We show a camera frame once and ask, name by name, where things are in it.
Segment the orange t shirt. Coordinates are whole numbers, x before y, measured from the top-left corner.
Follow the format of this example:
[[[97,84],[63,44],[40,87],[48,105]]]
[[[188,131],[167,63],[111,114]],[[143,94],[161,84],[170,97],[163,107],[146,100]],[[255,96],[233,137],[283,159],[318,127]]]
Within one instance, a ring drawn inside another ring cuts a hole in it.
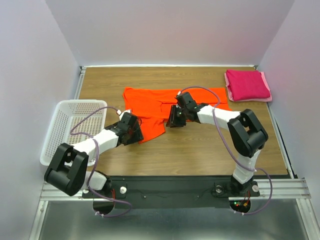
[[[196,103],[207,103],[217,106],[219,109],[230,110],[227,94],[224,88],[211,88],[217,94],[214,96],[207,90],[201,88],[190,88],[187,91],[191,94]],[[122,94],[125,108],[138,116],[141,120],[140,129],[145,143],[155,139],[166,132],[165,122],[168,121],[172,105],[177,104],[176,95],[178,89],[143,89],[126,87]]]

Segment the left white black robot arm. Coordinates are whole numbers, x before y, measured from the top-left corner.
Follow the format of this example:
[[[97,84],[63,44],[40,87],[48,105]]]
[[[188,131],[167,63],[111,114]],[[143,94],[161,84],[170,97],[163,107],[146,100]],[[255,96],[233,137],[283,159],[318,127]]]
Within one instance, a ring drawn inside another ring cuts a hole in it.
[[[106,197],[111,193],[110,180],[103,173],[88,172],[89,162],[95,160],[97,163],[101,153],[143,139],[139,118],[126,111],[118,122],[93,137],[75,145],[60,144],[44,174],[44,181],[68,196],[92,189],[100,197]]]

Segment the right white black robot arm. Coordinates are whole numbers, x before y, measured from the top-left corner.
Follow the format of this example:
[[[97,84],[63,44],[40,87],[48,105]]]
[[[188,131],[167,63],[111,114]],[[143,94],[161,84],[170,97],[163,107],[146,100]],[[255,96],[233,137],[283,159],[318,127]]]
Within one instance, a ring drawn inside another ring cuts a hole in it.
[[[167,127],[184,127],[187,121],[214,125],[231,158],[235,170],[228,187],[234,195],[242,195],[253,181],[256,162],[269,136],[250,109],[230,111],[196,103],[189,92],[179,93],[172,105]]]

